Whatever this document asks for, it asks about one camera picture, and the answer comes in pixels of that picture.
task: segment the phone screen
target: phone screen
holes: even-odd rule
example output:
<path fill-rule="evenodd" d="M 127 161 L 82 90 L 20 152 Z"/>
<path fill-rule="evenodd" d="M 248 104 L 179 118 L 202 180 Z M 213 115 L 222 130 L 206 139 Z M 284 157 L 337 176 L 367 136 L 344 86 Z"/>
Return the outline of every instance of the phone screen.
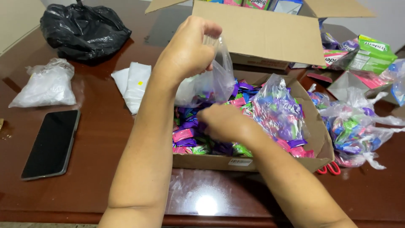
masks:
<path fill-rule="evenodd" d="M 23 180 L 66 172 L 79 117 L 78 110 L 45 115 L 21 175 Z"/>

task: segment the black plastic bag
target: black plastic bag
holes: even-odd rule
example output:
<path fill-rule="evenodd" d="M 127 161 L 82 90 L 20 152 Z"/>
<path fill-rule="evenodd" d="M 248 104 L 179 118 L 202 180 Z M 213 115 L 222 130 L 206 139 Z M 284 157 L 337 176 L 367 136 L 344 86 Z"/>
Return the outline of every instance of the black plastic bag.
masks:
<path fill-rule="evenodd" d="M 112 57 L 129 39 L 132 31 L 114 10 L 78 4 L 51 4 L 40 20 L 48 44 L 58 49 L 58 57 L 85 64 Z"/>

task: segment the forearm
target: forearm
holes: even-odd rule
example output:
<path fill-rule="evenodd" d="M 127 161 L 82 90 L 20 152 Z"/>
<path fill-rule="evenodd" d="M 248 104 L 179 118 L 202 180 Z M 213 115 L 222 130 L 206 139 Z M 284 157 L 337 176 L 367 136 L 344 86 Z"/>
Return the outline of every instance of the forearm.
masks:
<path fill-rule="evenodd" d="M 246 143 L 257 169 L 296 227 L 355 227 L 324 186 L 266 134 Z"/>
<path fill-rule="evenodd" d="M 173 106 L 176 87 L 154 77 L 119 161 L 109 207 L 162 207 L 166 204 L 173 151 Z"/>

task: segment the scissor handle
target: scissor handle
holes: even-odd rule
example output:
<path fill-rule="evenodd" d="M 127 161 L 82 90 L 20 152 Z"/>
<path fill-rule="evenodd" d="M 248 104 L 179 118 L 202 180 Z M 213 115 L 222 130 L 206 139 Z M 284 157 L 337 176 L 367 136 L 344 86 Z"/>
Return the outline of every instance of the scissor handle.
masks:
<path fill-rule="evenodd" d="M 339 175 L 340 174 L 340 168 L 339 166 L 336 164 L 336 162 L 331 162 L 330 164 L 326 165 L 329 169 L 329 171 L 334 174 L 334 175 Z"/>
<path fill-rule="evenodd" d="M 328 169 L 326 166 L 322 166 L 320 169 L 318 169 L 318 173 L 320 174 L 326 174 L 328 172 Z"/>

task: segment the glossy table surface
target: glossy table surface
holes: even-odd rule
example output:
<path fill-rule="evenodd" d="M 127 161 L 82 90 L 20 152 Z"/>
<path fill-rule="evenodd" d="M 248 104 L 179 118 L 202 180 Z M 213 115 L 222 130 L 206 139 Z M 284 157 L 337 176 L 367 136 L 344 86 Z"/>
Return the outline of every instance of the glossy table surface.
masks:
<path fill-rule="evenodd" d="M 98 66 L 71 62 L 75 67 L 72 88 L 76 105 L 7 107 L 29 79 L 25 67 L 45 65 L 57 57 L 39 29 L 0 57 L 0 118 L 6 121 L 0 131 L 0 221 L 99 221 L 134 121 L 110 74 L 129 67 L 130 62 L 153 66 L 177 26 L 191 14 L 189 6 L 173 6 L 144 15 L 149 2 L 137 0 L 85 3 L 111 7 L 133 32 L 119 53 Z M 241 65 L 235 69 L 283 73 Z M 301 78 L 304 72 L 291 70 L 288 74 Z M 306 89 L 312 83 L 308 77 L 301 79 Z M 387 115 L 392 108 L 379 102 L 376 110 Z M 45 114 L 72 109 L 80 109 L 82 115 L 67 173 L 21 181 Z M 378 149 L 378 161 L 386 170 L 365 164 L 343 169 L 339 176 L 315 174 L 360 227 L 400 227 L 405 221 L 405 153 L 401 144 L 404 136 L 405 133 L 394 134 Z M 173 169 L 164 225 L 273 227 L 285 220 L 257 173 Z"/>

